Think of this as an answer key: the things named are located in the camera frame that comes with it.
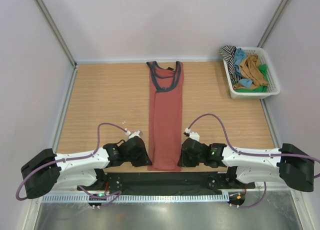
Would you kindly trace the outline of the red graphic tank top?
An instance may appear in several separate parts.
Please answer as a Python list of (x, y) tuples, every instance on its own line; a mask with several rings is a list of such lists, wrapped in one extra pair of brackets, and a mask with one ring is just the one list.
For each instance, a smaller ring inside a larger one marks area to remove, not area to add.
[(182, 145), (183, 63), (162, 68), (156, 61), (149, 67), (149, 136), (150, 171), (180, 172), (178, 162)]

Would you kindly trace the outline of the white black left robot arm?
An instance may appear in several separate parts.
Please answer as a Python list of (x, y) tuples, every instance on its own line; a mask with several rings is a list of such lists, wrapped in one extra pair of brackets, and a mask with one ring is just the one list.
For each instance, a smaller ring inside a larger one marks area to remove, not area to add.
[(139, 136), (98, 149), (78, 153), (54, 153), (47, 148), (21, 167), (26, 199), (36, 199), (52, 190), (101, 190), (106, 184), (104, 169), (129, 162), (134, 167), (150, 166), (144, 141)]

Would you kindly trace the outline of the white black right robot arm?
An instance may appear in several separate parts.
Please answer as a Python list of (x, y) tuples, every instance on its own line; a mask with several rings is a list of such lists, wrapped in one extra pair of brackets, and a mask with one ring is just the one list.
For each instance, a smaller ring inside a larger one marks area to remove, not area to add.
[(301, 191), (314, 190), (315, 161), (296, 146), (249, 149), (224, 143), (206, 145), (187, 138), (181, 146), (178, 166), (193, 168), (203, 163), (211, 168), (227, 167), (225, 182), (231, 188), (253, 182), (286, 184)]

